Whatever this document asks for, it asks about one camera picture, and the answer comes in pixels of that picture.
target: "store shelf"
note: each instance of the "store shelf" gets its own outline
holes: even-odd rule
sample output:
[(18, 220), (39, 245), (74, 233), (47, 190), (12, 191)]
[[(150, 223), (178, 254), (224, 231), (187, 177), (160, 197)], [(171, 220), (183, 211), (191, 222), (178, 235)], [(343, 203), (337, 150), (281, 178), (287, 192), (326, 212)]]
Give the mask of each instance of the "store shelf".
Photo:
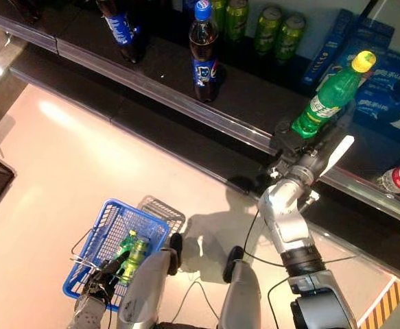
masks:
[[(264, 152), (100, 74), (34, 45), (12, 72), (227, 185), (245, 193), (265, 189), (261, 179), (270, 159)], [(305, 212), (311, 229), (329, 239), (337, 236), (336, 243), (400, 278), (400, 221), (322, 182), (314, 189), (322, 198)]]
[(80, 11), (73, 5), (45, 8), (41, 20), (30, 25), (8, 0), (0, 0), (0, 28), (42, 48), (56, 52), (55, 37)]
[[(270, 139), (276, 122), (283, 117), (296, 117), (308, 102), (298, 87), (299, 72), (305, 68), (304, 60), (297, 58), (282, 69), (269, 65), (263, 69), (262, 63), (252, 60), (247, 48), (246, 51), (223, 49), (224, 63), (220, 76), (225, 81), (219, 97), (213, 103), (200, 103), (193, 98), (190, 53), (184, 41), (186, 38), (183, 38), (187, 34), (185, 26), (174, 28), (175, 19), (181, 22), (177, 13), (172, 12), (174, 17), (171, 19), (160, 15), (166, 17), (166, 23), (171, 22), (166, 25), (159, 22), (158, 17), (150, 15), (152, 36), (146, 57), (138, 64), (131, 64), (122, 58), (100, 13), (74, 9), (74, 19), (64, 19), (67, 23), (61, 24), (62, 31), (56, 29), (60, 56), (258, 150), (275, 154)], [(26, 40), (30, 40), (33, 35), (27, 33)], [(287, 88), (271, 81), (280, 81)], [(351, 133), (356, 139), (354, 146), (345, 160), (321, 180), (400, 220), (400, 197), (387, 195), (372, 183), (375, 177), (400, 159), (400, 143), (388, 141), (388, 138), (356, 122), (351, 124)], [(374, 156), (371, 152), (374, 149), (383, 149), (386, 153)]]

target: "yellow bottle cap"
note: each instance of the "yellow bottle cap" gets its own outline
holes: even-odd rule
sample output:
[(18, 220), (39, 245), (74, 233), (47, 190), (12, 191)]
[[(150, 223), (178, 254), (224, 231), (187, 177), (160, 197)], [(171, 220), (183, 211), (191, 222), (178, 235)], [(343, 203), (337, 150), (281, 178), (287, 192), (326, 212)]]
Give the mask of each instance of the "yellow bottle cap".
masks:
[(352, 69), (365, 73), (376, 63), (377, 57), (368, 50), (360, 52), (352, 61)]

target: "logo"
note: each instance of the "logo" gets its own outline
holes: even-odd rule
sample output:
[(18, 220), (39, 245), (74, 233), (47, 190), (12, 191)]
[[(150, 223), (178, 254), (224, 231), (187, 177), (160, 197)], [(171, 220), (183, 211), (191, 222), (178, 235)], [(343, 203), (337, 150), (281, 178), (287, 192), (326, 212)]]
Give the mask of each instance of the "logo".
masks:
[(199, 2), (197, 2), (197, 7), (201, 10), (206, 9), (208, 5), (209, 2), (207, 0), (199, 0)]
[(218, 68), (218, 61), (216, 60), (213, 63), (212, 70), (211, 70), (211, 78), (212, 79), (216, 78), (216, 70), (217, 70), (217, 68)]
[(208, 66), (197, 66), (197, 76), (203, 82), (209, 81), (211, 70)]

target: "yellow black caution stripe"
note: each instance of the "yellow black caution stripe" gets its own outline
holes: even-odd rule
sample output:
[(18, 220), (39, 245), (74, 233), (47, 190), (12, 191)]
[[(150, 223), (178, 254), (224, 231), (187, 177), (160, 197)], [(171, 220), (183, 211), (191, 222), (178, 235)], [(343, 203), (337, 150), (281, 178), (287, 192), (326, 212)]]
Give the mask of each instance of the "yellow black caution stripe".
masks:
[(394, 281), (387, 292), (382, 296), (368, 317), (363, 321), (360, 329), (378, 329), (389, 318), (400, 302), (400, 283)]

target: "green can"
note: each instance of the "green can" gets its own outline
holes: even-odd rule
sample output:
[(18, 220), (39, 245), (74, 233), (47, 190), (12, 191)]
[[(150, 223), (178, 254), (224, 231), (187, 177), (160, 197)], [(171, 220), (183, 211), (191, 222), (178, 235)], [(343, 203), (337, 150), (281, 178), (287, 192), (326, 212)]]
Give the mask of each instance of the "green can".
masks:
[(241, 41), (246, 33), (248, 18), (247, 0), (230, 0), (226, 9), (225, 39), (229, 43)]
[(227, 0), (211, 0), (212, 17), (220, 32), (224, 31), (226, 25), (226, 4)]
[(134, 243), (134, 247), (132, 248), (128, 261), (140, 265), (143, 262), (143, 259), (145, 259), (145, 255), (148, 251), (149, 246), (149, 238), (145, 236), (138, 236), (136, 238), (136, 242)]
[(282, 11), (279, 7), (271, 5), (262, 11), (255, 34), (255, 49), (260, 56), (266, 55), (273, 48), (281, 22)]
[(123, 264), (123, 269), (125, 270), (122, 274), (122, 283), (130, 284), (134, 274), (140, 267), (140, 264), (145, 259), (146, 252), (150, 246), (150, 240), (146, 236), (137, 236), (135, 238), (134, 246), (130, 251), (130, 257)]
[(276, 43), (274, 56), (278, 64), (285, 64), (296, 53), (305, 29), (305, 18), (300, 14), (293, 14), (283, 22)]
[(130, 260), (127, 260), (123, 267), (125, 269), (125, 271), (122, 274), (121, 282), (124, 284), (130, 284), (132, 281), (132, 278), (134, 277), (134, 274), (136, 273), (139, 266), (140, 266), (139, 264), (136, 264)]

